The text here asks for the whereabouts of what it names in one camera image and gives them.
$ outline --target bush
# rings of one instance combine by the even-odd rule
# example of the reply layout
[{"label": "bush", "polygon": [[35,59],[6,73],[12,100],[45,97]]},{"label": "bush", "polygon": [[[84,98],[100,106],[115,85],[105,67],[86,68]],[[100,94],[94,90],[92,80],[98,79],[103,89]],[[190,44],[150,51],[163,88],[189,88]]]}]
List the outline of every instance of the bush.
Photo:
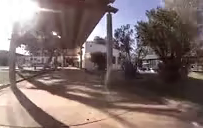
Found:
[{"label": "bush", "polygon": [[126,78],[134,78],[136,76],[136,67],[129,61],[124,62],[123,70]]},{"label": "bush", "polygon": [[91,53],[91,61],[97,65],[98,70],[106,69],[106,53],[94,52]]}]

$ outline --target sunlight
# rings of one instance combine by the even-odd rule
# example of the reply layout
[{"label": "sunlight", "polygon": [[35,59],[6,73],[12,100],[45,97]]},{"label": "sunlight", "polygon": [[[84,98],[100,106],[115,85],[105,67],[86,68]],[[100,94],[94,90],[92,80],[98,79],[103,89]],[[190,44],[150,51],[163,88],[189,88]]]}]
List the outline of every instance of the sunlight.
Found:
[{"label": "sunlight", "polygon": [[0,50],[8,50],[13,24],[27,23],[38,11],[32,0],[0,0]]},{"label": "sunlight", "polygon": [[38,11],[32,0],[0,0],[0,17],[3,22],[26,22]]}]

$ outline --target house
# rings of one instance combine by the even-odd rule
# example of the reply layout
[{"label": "house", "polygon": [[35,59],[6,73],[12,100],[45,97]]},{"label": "house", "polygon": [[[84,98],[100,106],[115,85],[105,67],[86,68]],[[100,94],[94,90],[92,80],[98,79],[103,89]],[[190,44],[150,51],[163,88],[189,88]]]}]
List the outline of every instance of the house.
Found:
[{"label": "house", "polygon": [[[92,70],[95,68],[94,63],[90,60],[91,53],[103,52],[106,53],[105,43],[96,43],[94,41],[87,41],[83,44],[82,48],[82,68]],[[120,51],[113,48],[113,69],[118,70],[121,68],[120,64]]]}]

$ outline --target building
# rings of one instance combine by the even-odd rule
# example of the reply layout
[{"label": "building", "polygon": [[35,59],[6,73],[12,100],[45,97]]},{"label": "building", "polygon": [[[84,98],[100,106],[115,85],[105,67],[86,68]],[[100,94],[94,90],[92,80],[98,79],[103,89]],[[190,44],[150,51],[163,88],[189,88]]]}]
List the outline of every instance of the building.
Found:
[{"label": "building", "polygon": [[[94,41],[85,42],[81,48],[75,49],[65,49],[57,55],[57,62],[59,66],[63,67],[80,67],[80,51],[82,51],[82,68],[87,70],[95,69],[94,63],[90,61],[90,54],[94,52],[103,52],[106,53],[106,45],[105,43],[96,43]],[[113,48],[113,69],[118,70],[120,69],[120,59],[119,59],[120,51]],[[44,65],[49,58],[47,53],[42,51],[38,51],[36,55],[33,56],[23,56],[18,58],[18,64],[22,65],[23,67],[29,66],[42,66]]]},{"label": "building", "polygon": [[[106,45],[101,43],[95,43],[94,41],[88,41],[83,44],[82,49],[82,68],[92,70],[95,68],[94,64],[90,61],[90,54],[94,52],[106,53]],[[119,70],[120,64],[120,51],[113,48],[113,69]]]}]

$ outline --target shrub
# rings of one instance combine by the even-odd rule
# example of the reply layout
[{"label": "shrub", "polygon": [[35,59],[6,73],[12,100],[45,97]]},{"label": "shrub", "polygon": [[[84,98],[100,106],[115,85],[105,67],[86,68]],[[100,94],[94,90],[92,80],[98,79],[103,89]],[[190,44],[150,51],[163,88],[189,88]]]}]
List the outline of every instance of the shrub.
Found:
[{"label": "shrub", "polygon": [[106,69],[106,53],[102,52],[91,53],[91,61],[97,65],[98,70]]}]

